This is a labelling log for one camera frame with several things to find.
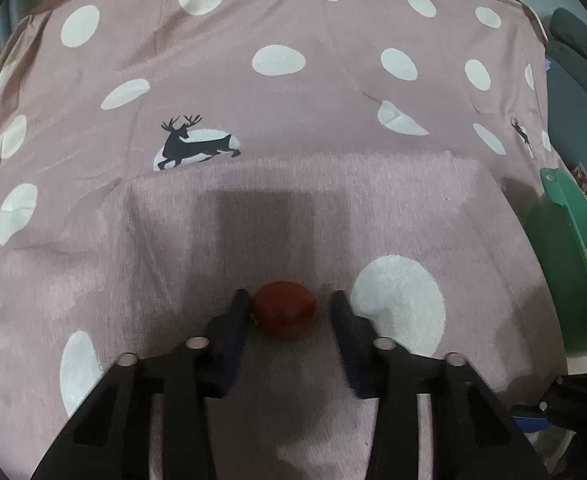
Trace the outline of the pink polka dot tablecloth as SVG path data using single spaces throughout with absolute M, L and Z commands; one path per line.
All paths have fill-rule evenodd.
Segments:
M 238 288 L 309 288 L 210 404 L 223 479 L 359 479 L 376 405 L 345 383 L 345 290 L 507 404 L 569 358 L 522 229 L 547 134 L 516 0 L 49 0 L 0 55 L 0 476 L 26 479 L 124 352 L 200 333 Z

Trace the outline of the small red tomato far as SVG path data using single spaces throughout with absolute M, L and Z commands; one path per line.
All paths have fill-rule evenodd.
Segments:
M 262 286 L 252 297 L 255 326 L 271 337 L 296 337 L 314 323 L 317 301 L 310 289 L 286 281 Z

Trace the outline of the green plastic bowl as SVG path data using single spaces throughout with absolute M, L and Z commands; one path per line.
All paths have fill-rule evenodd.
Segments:
M 540 170 L 543 194 L 525 217 L 569 356 L 587 355 L 587 199 L 562 169 Z

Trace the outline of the snack packet on sofa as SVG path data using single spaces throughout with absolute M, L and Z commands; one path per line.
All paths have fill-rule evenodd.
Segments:
M 587 173 L 585 171 L 584 166 L 582 164 L 578 164 L 571 170 L 571 174 L 573 175 L 575 182 L 577 182 L 578 187 L 587 199 Z

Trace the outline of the grey sofa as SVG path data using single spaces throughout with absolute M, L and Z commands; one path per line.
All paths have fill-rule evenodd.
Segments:
M 551 145 L 587 186 L 587 25 L 558 8 L 548 23 L 546 58 Z

